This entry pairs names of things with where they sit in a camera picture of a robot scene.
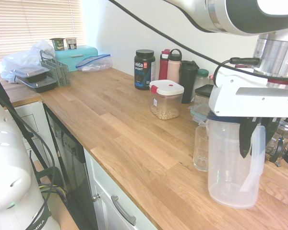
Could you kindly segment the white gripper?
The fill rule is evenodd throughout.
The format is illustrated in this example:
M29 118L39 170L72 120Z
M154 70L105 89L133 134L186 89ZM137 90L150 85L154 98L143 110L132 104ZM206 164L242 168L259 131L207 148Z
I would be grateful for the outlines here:
M281 118L288 117L288 89L267 87L267 79L238 71L219 71L214 75L209 107L217 116L242 117L239 129L240 154L245 158L251 137L262 117L265 145L275 134Z

